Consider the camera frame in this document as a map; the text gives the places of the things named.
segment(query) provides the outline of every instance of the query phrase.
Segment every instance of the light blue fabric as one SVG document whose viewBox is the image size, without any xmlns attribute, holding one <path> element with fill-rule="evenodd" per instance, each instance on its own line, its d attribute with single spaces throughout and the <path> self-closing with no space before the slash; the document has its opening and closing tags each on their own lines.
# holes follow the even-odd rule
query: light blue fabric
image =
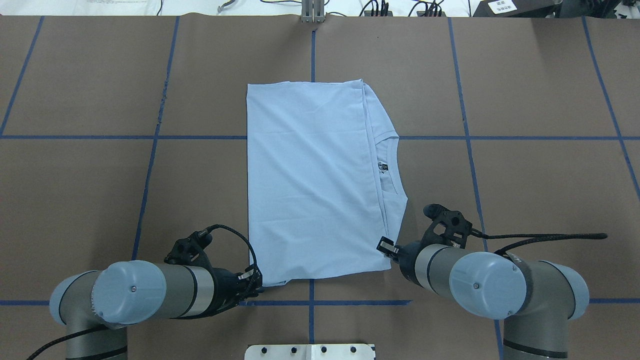
<svg viewBox="0 0 640 360">
<path fill-rule="evenodd" d="M 362 80 L 249 85 L 249 235 L 265 286 L 386 270 L 406 195 L 398 135 Z"/>
</svg>

